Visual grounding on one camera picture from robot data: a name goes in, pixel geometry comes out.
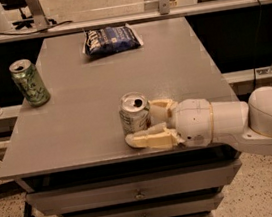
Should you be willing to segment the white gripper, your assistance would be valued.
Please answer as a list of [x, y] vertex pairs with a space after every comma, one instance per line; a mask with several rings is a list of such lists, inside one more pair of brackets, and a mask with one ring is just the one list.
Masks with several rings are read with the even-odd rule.
[[186, 99], [178, 104], [173, 99], [150, 100], [150, 115], [157, 121], [173, 118], [175, 129], [158, 123], [145, 131], [130, 133], [125, 142], [134, 148], [171, 149], [178, 144], [208, 146], [213, 138], [213, 114], [206, 99]]

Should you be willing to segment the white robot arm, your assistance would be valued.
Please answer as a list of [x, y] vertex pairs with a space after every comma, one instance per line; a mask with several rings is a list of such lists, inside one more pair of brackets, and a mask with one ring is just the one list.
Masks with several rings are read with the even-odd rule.
[[204, 99], [151, 101], [150, 115], [159, 121], [131, 133], [125, 142], [135, 148], [172, 149], [227, 144], [250, 154], [272, 155], [272, 86], [257, 88], [248, 101]]

